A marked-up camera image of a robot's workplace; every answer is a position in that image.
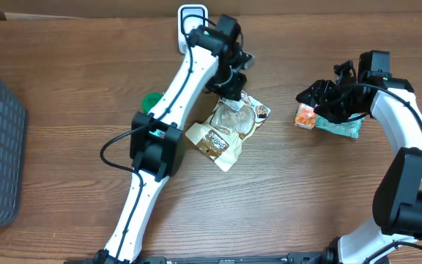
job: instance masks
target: beige package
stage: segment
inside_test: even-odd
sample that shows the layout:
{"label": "beige package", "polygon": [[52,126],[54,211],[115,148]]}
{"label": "beige package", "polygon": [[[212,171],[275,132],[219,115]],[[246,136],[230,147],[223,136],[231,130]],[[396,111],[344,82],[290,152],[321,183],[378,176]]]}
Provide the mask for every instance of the beige package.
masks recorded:
{"label": "beige package", "polygon": [[223,171],[237,162],[242,143],[253,135],[270,114],[270,109],[241,92],[239,101],[219,98],[212,115],[195,123],[185,135]]}

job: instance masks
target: wooden table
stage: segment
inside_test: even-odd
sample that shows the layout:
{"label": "wooden table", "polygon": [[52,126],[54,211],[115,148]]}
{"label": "wooden table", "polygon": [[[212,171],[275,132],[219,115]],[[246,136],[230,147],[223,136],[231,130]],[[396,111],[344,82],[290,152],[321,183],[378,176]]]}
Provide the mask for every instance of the wooden table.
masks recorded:
{"label": "wooden table", "polygon": [[[422,13],[238,18],[256,55],[245,89],[271,115],[227,173],[189,141],[155,206],[144,253],[167,257],[281,255],[321,250],[371,215],[393,155],[377,122],[359,140],[293,126],[295,95],[333,65],[371,49],[391,52],[422,111]],[[0,230],[0,263],[92,257],[114,231],[128,173],[99,149],[127,131],[141,99],[178,70],[176,18],[0,22],[0,76],[30,113],[21,211]],[[188,119],[216,102],[202,95]],[[108,158],[130,164],[129,141]],[[393,263],[422,263],[402,249]]]}

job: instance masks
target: brown label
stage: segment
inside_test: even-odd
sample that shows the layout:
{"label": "brown label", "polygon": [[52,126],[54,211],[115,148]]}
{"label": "brown label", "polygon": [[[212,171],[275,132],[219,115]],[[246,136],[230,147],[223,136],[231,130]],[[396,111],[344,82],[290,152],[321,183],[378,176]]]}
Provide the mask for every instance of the brown label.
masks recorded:
{"label": "brown label", "polygon": [[219,158],[229,148],[229,144],[214,130],[210,130],[196,146],[212,160]]}

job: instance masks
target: teal cloth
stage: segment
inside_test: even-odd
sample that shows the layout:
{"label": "teal cloth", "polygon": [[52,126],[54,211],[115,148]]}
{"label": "teal cloth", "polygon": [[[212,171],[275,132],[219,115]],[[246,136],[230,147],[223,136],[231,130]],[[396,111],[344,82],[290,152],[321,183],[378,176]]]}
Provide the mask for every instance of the teal cloth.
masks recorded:
{"label": "teal cloth", "polygon": [[[353,114],[351,118],[358,117],[359,114]],[[359,138],[359,130],[363,124],[364,118],[361,118],[356,121],[352,122],[345,122],[342,124],[333,124],[328,122],[323,117],[318,116],[315,122],[315,127],[326,130],[328,132],[341,135],[341,136],[349,136],[353,139]]]}

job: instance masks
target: green lid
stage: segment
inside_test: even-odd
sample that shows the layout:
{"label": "green lid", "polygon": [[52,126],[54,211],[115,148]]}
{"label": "green lid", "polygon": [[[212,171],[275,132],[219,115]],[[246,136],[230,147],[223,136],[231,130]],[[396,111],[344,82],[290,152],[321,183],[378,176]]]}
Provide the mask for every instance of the green lid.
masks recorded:
{"label": "green lid", "polygon": [[145,114],[148,114],[149,111],[151,111],[152,107],[154,107],[161,98],[162,95],[156,92],[146,95],[143,98],[143,112]]}

